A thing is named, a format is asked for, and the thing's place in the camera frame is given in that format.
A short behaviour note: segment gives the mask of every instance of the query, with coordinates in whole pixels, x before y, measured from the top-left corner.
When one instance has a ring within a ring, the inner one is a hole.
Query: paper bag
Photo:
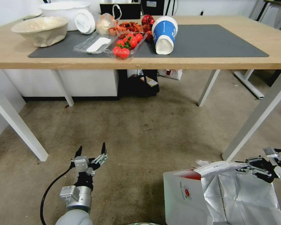
[[[220,161],[166,172],[167,225],[281,225],[272,183],[237,172],[245,163]]]

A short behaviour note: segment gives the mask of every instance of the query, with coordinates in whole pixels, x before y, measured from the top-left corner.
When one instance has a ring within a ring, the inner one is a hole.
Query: red tomato
[[[131,37],[131,39],[133,39],[133,38],[134,38],[134,35],[133,35],[133,33],[129,33],[129,34],[127,35],[127,37]]]
[[[137,46],[137,39],[136,38],[131,39],[130,45],[131,45],[131,48],[135,48],[135,46]]]
[[[123,40],[118,40],[118,41],[116,42],[116,45],[117,45],[117,46],[119,46],[119,45],[124,46],[125,44],[124,44],[124,41],[123,41]]]
[[[137,34],[135,36],[135,38],[136,38],[137,42],[140,42],[143,39],[143,36],[141,34]]]
[[[117,56],[117,55],[119,55],[121,50],[122,49],[120,47],[116,46],[116,47],[113,48],[112,52],[115,56]]]
[[[129,54],[130,54],[130,51],[127,48],[123,48],[120,51],[120,57],[121,58],[127,58],[129,56]]]

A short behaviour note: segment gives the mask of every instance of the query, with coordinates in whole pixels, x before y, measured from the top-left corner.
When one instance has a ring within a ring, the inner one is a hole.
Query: paper cup
[[[152,34],[157,54],[168,55],[173,51],[177,32],[178,24],[172,17],[163,16],[155,21]]]

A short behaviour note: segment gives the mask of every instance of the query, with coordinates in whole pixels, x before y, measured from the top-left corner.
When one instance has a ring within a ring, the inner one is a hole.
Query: clear plastic lid
[[[121,54],[115,54],[113,52],[114,47],[117,47],[117,42],[121,40],[120,36],[116,36],[115,39],[112,40],[112,42],[105,48],[104,52],[110,57],[110,58],[117,58],[117,59],[126,59],[126,58],[133,58],[135,56],[135,53],[137,52],[138,48],[141,46],[141,44],[145,41],[147,34],[141,33],[143,36],[143,39],[138,42],[138,44],[135,46],[135,48],[132,48],[129,50],[129,55],[125,55],[124,57],[121,56]]]
[[[94,32],[86,41],[76,45],[74,51],[88,54],[99,54],[118,38],[119,36]]]

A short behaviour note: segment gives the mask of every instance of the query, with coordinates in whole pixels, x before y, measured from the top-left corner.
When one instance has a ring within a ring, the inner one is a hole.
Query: white box
[[[180,80],[182,76],[182,70],[171,70],[171,69],[164,69],[158,70],[160,76],[168,77],[176,80]]]

